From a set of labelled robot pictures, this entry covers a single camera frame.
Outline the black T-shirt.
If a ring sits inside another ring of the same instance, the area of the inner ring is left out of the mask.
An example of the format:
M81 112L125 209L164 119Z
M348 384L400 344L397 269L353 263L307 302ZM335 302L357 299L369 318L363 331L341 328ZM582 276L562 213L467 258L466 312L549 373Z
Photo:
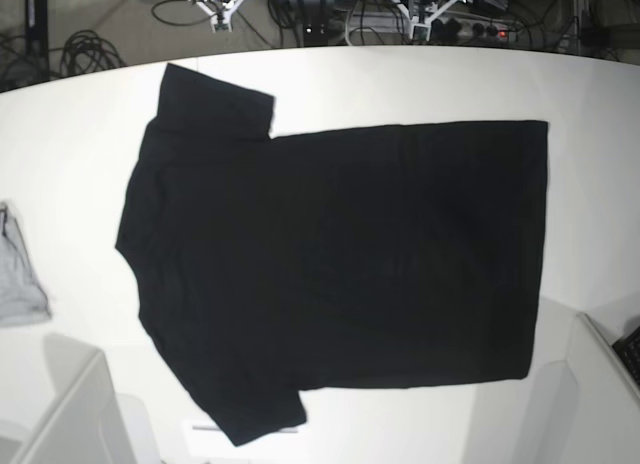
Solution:
M300 395L525 378L548 125L271 137L270 95L168 65L116 247L160 356L241 446Z

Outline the grey folded cloth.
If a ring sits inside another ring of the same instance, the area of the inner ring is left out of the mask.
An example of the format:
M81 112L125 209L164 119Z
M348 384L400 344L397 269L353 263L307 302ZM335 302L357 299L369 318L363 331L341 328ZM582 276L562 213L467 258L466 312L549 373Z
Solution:
M1 203L1 327L51 319L49 301L31 265L23 236L9 206Z

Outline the white partition panel left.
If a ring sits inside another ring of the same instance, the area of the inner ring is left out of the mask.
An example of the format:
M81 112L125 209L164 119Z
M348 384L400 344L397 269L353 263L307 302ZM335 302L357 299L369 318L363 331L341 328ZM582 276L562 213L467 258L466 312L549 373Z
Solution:
M4 463L160 460L142 402L116 393L102 349L56 334L1 333Z

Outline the white partition panel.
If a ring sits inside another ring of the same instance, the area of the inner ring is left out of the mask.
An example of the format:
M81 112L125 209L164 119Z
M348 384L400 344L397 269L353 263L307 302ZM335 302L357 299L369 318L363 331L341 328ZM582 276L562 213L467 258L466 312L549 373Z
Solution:
M575 318L565 358L534 376L513 461L639 461L639 389L588 315Z
M56 334L1 333L4 463L160 460L142 402L116 393L102 349Z

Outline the white partition panel right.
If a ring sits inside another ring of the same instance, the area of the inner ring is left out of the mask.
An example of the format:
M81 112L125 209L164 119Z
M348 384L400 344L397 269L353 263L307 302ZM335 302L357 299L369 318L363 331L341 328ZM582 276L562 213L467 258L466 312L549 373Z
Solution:
M575 318L565 358L534 376L513 461L639 461L639 389L588 315Z

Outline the black keyboard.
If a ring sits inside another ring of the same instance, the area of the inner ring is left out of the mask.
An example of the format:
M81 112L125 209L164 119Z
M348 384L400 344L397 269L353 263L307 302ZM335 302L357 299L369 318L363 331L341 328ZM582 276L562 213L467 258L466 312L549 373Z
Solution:
M613 344L613 350L633 380L640 384L640 328Z

